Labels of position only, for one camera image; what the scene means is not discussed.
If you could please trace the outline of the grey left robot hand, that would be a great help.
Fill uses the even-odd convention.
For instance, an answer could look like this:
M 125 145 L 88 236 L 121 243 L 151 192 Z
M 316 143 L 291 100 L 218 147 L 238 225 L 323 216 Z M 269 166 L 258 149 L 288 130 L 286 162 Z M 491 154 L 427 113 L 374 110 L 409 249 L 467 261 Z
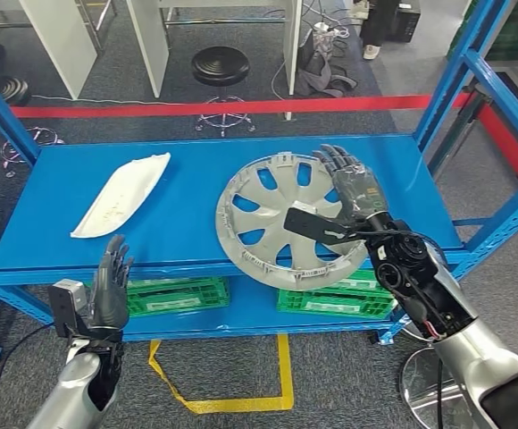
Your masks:
M 114 235 L 101 257 L 89 298 L 89 327 L 122 330 L 128 322 L 127 287 L 134 257 L 126 257 L 129 246 L 124 242 Z

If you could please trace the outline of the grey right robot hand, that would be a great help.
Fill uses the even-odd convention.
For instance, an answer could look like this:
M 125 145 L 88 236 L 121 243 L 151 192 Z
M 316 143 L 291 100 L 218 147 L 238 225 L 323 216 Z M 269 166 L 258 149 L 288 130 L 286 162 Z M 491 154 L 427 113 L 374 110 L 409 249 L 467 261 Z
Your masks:
M 337 219 L 362 222 L 389 210 L 381 186 L 367 165 L 343 147 L 322 144 L 313 151 L 331 178 L 341 203 Z

